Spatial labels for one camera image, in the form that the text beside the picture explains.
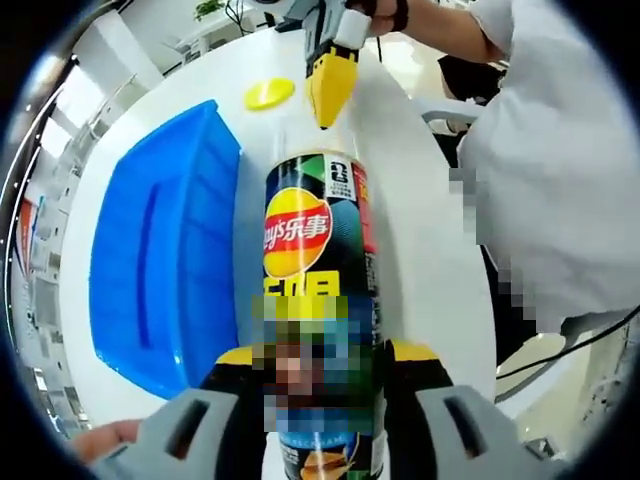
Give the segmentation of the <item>person's left hand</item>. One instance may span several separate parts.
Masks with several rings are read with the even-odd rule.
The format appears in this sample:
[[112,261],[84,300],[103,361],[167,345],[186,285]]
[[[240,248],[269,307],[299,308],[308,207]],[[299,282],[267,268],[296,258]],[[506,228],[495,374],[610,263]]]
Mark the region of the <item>person's left hand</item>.
[[123,443],[134,443],[140,424],[141,419],[128,419],[99,426],[75,437],[73,447],[78,457],[89,464]]

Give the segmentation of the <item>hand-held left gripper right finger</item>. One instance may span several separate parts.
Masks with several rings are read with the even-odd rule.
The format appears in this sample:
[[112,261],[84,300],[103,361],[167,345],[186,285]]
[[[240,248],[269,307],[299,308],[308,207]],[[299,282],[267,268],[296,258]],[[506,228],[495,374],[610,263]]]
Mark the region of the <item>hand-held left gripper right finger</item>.
[[560,479],[567,469],[427,346],[384,344],[384,425],[392,479]]

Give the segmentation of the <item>person's right hand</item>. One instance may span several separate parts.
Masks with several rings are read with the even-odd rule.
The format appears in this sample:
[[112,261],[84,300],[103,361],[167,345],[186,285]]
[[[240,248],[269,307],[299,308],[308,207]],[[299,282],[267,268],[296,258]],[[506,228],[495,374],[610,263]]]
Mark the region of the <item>person's right hand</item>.
[[409,2],[407,0],[351,0],[346,2],[346,6],[371,19],[369,33],[372,36],[400,32],[408,25]]

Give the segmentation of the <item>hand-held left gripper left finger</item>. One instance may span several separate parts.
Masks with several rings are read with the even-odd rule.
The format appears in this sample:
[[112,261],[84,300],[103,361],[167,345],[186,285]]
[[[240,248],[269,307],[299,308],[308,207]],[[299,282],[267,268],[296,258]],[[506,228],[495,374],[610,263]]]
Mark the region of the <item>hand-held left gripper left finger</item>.
[[267,447],[250,346],[219,357],[201,386],[141,421],[136,440],[92,462],[97,479],[260,479]]

